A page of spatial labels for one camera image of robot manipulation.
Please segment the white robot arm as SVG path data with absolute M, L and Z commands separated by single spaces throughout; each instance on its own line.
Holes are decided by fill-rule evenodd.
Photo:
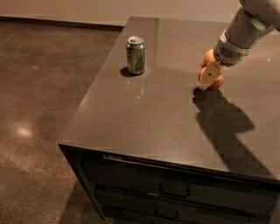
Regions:
M 280 30 L 280 0 L 239 0 L 241 7 L 228 28 L 204 57 L 197 87 L 216 90 L 224 80 L 223 70 L 239 64 L 259 39 Z

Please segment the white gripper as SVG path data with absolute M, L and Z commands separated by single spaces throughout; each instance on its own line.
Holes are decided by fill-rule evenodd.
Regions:
M 218 60 L 209 63 L 198 81 L 198 88 L 207 90 L 222 74 L 222 66 L 232 67 L 240 63 L 250 52 L 250 36 L 245 31 L 224 31 L 213 49 Z

